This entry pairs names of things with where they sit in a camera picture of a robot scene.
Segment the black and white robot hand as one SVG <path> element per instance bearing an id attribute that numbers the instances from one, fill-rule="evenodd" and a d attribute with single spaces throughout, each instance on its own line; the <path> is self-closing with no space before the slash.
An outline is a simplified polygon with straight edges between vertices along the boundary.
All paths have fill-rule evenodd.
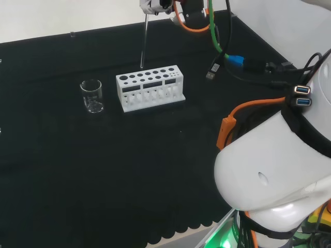
<path id="1" fill-rule="evenodd" d="M 170 14 L 173 11 L 173 0 L 140 0 L 140 8 L 145 14 Z"/>

